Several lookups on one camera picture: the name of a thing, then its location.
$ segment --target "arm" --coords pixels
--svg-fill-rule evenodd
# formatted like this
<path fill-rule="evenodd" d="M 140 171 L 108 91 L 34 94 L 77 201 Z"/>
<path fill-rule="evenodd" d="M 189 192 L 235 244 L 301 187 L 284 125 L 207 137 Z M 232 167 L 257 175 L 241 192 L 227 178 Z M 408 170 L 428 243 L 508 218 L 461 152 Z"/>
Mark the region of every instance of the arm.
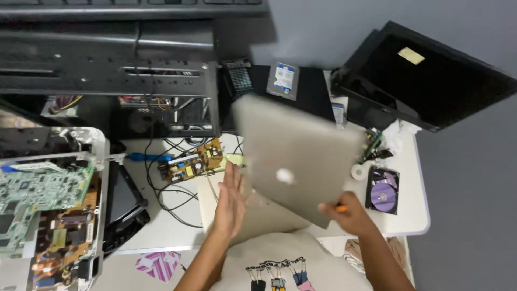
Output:
<path fill-rule="evenodd" d="M 335 220 L 346 232 L 359 238 L 366 278 L 375 291 L 407 290 L 415 288 L 392 255 L 364 207 L 353 192 L 345 192 L 339 199 L 348 206 L 344 213 L 336 212 L 336 203 L 322 203 L 320 210 Z"/>
<path fill-rule="evenodd" d="M 175 291 L 209 290 L 221 277 L 226 249 L 239 233 L 246 211 L 247 201 L 242 197 L 245 180 L 238 173 L 237 165 L 227 162 L 224 180 L 219 187 L 221 191 L 212 229 Z"/>

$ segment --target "pink striped paper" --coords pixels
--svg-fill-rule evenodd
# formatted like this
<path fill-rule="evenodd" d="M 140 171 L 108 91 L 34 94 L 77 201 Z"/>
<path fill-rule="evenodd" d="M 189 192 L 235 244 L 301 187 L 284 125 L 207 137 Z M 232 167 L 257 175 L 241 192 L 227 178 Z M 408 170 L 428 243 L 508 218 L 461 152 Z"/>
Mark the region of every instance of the pink striped paper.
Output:
<path fill-rule="evenodd" d="M 138 271 L 146 272 L 153 278 L 169 282 L 180 258 L 181 255 L 174 252 L 147 253 L 142 254 L 134 265 Z"/>

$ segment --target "hand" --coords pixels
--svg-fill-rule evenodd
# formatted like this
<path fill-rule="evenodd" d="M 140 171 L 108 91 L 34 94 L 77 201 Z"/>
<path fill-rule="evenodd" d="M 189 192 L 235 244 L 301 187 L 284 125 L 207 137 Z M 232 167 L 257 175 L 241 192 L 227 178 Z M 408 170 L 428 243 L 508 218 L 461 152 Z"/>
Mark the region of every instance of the hand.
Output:
<path fill-rule="evenodd" d="M 219 183 L 219 203 L 217 204 L 212 232 L 230 241 L 240 231 L 246 207 L 251 201 L 250 195 L 243 198 L 246 181 L 244 175 L 239 174 L 237 165 L 226 162 L 224 179 Z"/>
<path fill-rule="evenodd" d="M 338 213 L 336 211 L 337 203 L 335 202 L 321 203 L 318 208 L 325 213 L 329 219 L 335 220 L 346 232 L 358 236 L 359 238 L 378 231 L 354 192 L 344 192 L 338 201 L 342 205 L 348 206 L 348 210 L 344 213 Z"/>

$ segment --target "black monitor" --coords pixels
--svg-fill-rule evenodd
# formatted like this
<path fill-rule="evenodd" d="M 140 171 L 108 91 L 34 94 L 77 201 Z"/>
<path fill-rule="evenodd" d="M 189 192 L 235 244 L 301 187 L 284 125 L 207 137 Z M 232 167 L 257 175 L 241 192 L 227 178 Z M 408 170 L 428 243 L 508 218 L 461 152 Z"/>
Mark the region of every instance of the black monitor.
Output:
<path fill-rule="evenodd" d="M 373 108 L 374 118 L 389 114 L 432 132 L 517 92 L 514 78 L 391 21 L 374 31 L 345 66 L 346 76 L 333 82 L 335 94 L 348 95 L 354 106 Z"/>

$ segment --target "person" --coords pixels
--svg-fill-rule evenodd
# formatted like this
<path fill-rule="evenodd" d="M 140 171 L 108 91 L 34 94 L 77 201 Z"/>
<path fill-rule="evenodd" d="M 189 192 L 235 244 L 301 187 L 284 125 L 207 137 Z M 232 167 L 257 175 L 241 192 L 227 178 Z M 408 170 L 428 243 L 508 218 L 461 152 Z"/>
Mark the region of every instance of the person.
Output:
<path fill-rule="evenodd" d="M 303 230 L 262 235 L 228 249 L 249 202 L 243 197 L 245 183 L 237 166 L 228 162 L 212 229 L 175 291 L 264 291 L 267 286 L 271 291 L 415 290 L 353 192 L 319 208 L 359 238 L 366 278 Z M 337 213 L 337 202 L 348 210 Z M 269 282 L 262 272 L 269 274 Z"/>

